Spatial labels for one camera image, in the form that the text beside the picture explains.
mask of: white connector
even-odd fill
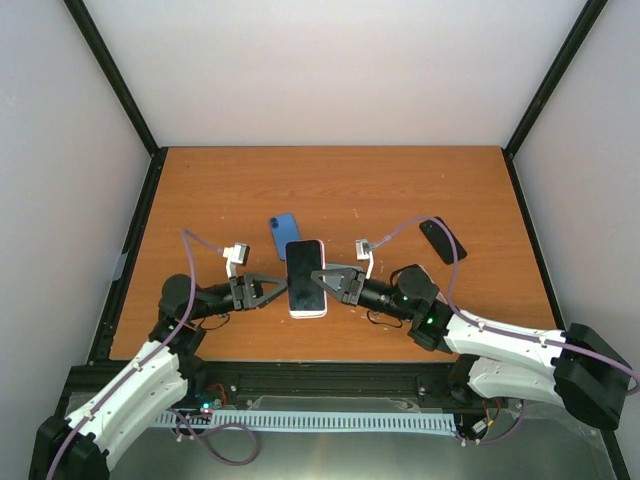
[[[369,266],[367,267],[367,277],[371,278],[371,274],[373,273],[373,249],[369,244],[369,240],[366,238],[362,238],[360,240],[356,240],[356,258],[358,260],[368,260]]]
[[[249,245],[236,243],[233,247],[225,247],[222,256],[227,259],[227,277],[237,277],[236,267],[246,265],[249,260]]]
[[[356,240],[356,258],[358,260],[368,260],[371,253],[371,245],[366,238]]]

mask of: tabletop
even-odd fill
[[[555,323],[499,147],[170,148],[114,338],[111,358],[131,358],[158,317],[164,281],[189,273],[181,229],[219,246],[248,243],[246,268],[285,277],[269,219],[292,213],[303,239],[324,242],[326,262],[358,264],[354,241],[378,241],[419,215],[442,217],[468,252],[456,304],[486,318],[541,329]],[[201,286],[227,282],[225,260],[193,245]],[[446,291],[451,267],[411,225],[375,251],[373,277],[421,264]],[[286,294],[231,314],[198,350],[205,360],[450,361],[373,325],[365,311],[329,298],[323,318],[293,319]],[[214,327],[218,318],[205,326]]]

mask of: black bracket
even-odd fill
[[[231,277],[231,295],[234,310],[253,310],[263,308],[273,302],[287,290],[287,280],[258,273],[245,273],[241,277]],[[265,285],[274,287],[264,292]]]
[[[326,277],[340,277],[340,285],[333,288],[326,281]],[[311,280],[322,287],[325,292],[341,303],[357,305],[364,281],[367,276],[355,268],[336,268],[331,270],[316,270],[311,272]]]

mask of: black cable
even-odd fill
[[[227,323],[229,323],[229,320],[231,320],[231,315],[229,315],[228,313],[225,313],[223,315],[218,315],[218,317],[224,317],[224,322],[222,322],[220,325],[216,326],[216,327],[203,327],[202,324],[205,322],[205,320],[209,317],[204,317],[201,321],[200,324],[198,325],[198,327],[202,328],[203,330],[206,330],[207,332],[210,332],[212,330],[217,330],[219,328],[224,327]]]
[[[374,325],[386,325],[388,327],[391,328],[402,328],[402,320],[398,320],[398,325],[393,325],[391,323],[385,323],[385,322],[376,322],[375,320],[373,320],[370,316],[370,314],[373,313],[375,315],[377,315],[376,312],[372,312],[371,310],[367,310],[367,320],[369,320],[372,324]]]

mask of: purple cable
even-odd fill
[[[189,433],[191,434],[191,436],[193,437],[193,439],[198,442],[200,444],[200,446],[202,448],[204,448],[207,452],[207,455],[209,455],[211,458],[219,461],[220,463],[223,463],[224,465],[228,465],[230,467],[241,467],[243,465],[248,465],[249,463],[253,462],[256,457],[258,456],[258,453],[260,453],[260,447],[258,445],[258,439],[256,438],[256,434],[253,433],[249,427],[247,427],[246,425],[243,425],[241,423],[225,423],[224,425],[218,425],[217,427],[214,428],[209,428],[207,430],[205,430],[204,432],[198,434],[196,433],[196,431],[191,427],[191,425],[189,424],[189,421],[177,410],[174,410],[173,408],[170,408],[169,411],[171,413],[173,413],[179,420],[178,422],[178,426],[180,426],[181,424],[185,426],[185,428],[189,431]],[[251,439],[251,443],[253,444],[253,450],[251,450],[251,454],[249,454],[249,456],[244,459],[244,460],[239,460],[239,461],[235,461],[235,460],[229,460],[228,458],[223,457],[222,455],[220,455],[219,453],[217,453],[213,448],[209,447],[202,439],[204,437],[208,437],[209,435],[214,435],[216,433],[219,433],[223,430],[226,430],[228,428],[239,428],[240,430],[243,430],[244,432],[246,432],[249,435],[249,438]]]
[[[376,248],[384,245],[389,240],[391,240],[395,235],[400,233],[402,230],[404,230],[406,227],[408,227],[412,223],[419,222],[419,221],[425,221],[425,220],[431,220],[433,223],[435,223],[436,225],[438,225],[442,229],[442,231],[447,235],[447,238],[449,239],[449,244],[451,245],[451,251],[453,252],[453,273],[451,274],[451,279],[449,280],[449,287],[447,289],[447,302],[449,303],[449,306],[451,307],[451,310],[453,310],[453,312],[456,315],[458,315],[465,322],[473,325],[474,327],[478,327],[479,328],[479,322],[477,320],[469,318],[467,315],[462,313],[460,311],[460,309],[458,307],[456,307],[456,305],[453,303],[453,287],[454,287],[454,285],[456,283],[456,279],[458,278],[458,263],[459,263],[458,262],[458,249],[456,248],[456,244],[455,244],[455,241],[453,239],[453,235],[451,235],[451,232],[449,231],[447,226],[444,223],[442,223],[440,220],[438,220],[437,218],[431,217],[431,216],[413,217],[413,218],[407,220],[406,222],[404,222],[398,228],[396,228],[393,232],[391,232],[390,235],[387,235],[382,240],[380,240],[378,243],[374,243],[371,246],[371,249],[375,250]],[[492,327],[492,326],[488,326],[488,325],[484,326],[483,328],[487,332],[496,333],[498,335],[502,335],[502,336],[505,336],[505,337],[515,338],[517,340],[524,340],[524,341],[532,342],[532,343],[542,343],[541,342],[541,337],[538,337],[537,335],[527,335],[527,334],[524,334],[524,333],[510,332],[508,330],[503,330],[501,328],[496,328],[496,327]],[[617,368],[618,370],[622,371],[623,373],[629,375],[629,377],[633,378],[635,383],[636,383],[631,389],[629,389],[627,391],[627,395],[634,395],[634,394],[638,393],[638,391],[640,391],[640,372],[635,372],[633,369],[627,367],[626,365],[624,365],[624,364],[622,364],[622,363],[620,363],[620,362],[618,362],[616,360],[613,360],[612,358],[609,358],[609,357],[607,357],[605,355],[602,355],[600,353],[597,353],[597,352],[593,352],[591,350],[587,350],[586,348],[578,347],[576,345],[571,345],[569,343],[564,343],[564,342],[558,342],[557,340],[545,339],[545,344],[546,345],[551,345],[552,347],[564,348],[564,349],[570,350],[572,352],[579,353],[581,355],[585,355],[587,357],[591,357],[591,358],[593,358],[595,360],[598,360],[600,362],[606,363],[607,365],[609,365],[611,367]]]
[[[498,442],[501,442],[502,440],[506,440],[511,435],[516,433],[518,428],[520,428],[520,425],[522,425],[522,423],[524,422],[524,410],[526,408],[526,405],[527,405],[526,402],[523,400],[522,410],[520,410],[520,415],[518,416],[518,418],[516,419],[516,422],[511,426],[509,430],[504,432],[502,435],[497,436],[496,438],[492,438],[490,440],[480,440],[478,442],[478,445],[493,445],[494,443],[498,443]],[[458,432],[456,432],[455,435],[456,435],[456,438],[461,442],[466,442],[466,439],[462,438]]]
[[[164,341],[157,348],[155,348],[149,355],[147,355],[138,363],[139,367],[143,367],[144,365],[149,363],[149,361],[151,361],[151,359],[154,356],[156,356],[158,352],[160,352],[164,347],[166,347],[169,344],[169,342],[171,342],[171,340],[175,338],[175,336],[178,334],[178,332],[184,326],[184,324],[187,323],[187,320],[191,315],[191,309],[193,308],[193,302],[195,301],[195,296],[196,296],[196,266],[195,266],[195,261],[193,260],[193,252],[191,251],[191,246],[189,245],[188,237],[191,237],[196,242],[201,243],[202,245],[204,245],[207,248],[210,248],[211,250],[214,250],[220,254],[222,253],[221,248],[218,248],[215,245],[205,242],[200,237],[198,237],[197,235],[195,235],[194,233],[190,232],[187,229],[182,230],[182,241],[187,251],[187,260],[189,261],[189,271],[191,273],[189,303],[187,304],[187,308],[184,311],[184,315],[178,322],[178,325],[176,325],[176,328],[173,329],[173,332],[171,332],[171,334],[168,335],[167,338],[165,338]],[[95,415],[96,412],[100,410],[100,408],[107,402],[107,400],[109,400],[113,396],[113,394],[116,393],[118,389],[122,387],[122,385],[124,385],[127,382],[127,380],[129,380],[137,371],[138,370],[136,370],[135,368],[132,368],[127,373],[125,373],[122,376],[122,378],[120,378],[120,380],[118,380],[107,391],[107,393],[105,393],[104,396],[96,402],[96,404],[89,410],[89,413],[91,415]],[[87,417],[80,420],[80,422],[78,422],[78,425],[76,425],[76,427],[73,430],[71,430],[71,432],[69,432],[69,435],[67,435],[67,438],[64,439],[64,441],[62,442],[62,445],[60,445],[60,448],[58,449],[58,452],[53,458],[53,461],[51,462],[51,466],[49,467],[49,471],[47,472],[46,480],[53,480],[53,475],[56,471],[56,468],[58,468],[58,464],[60,463],[60,460],[62,459],[64,452],[67,450],[67,448],[71,444],[71,441],[76,436],[78,431],[80,431],[80,429],[87,423],[87,421],[88,421]]]

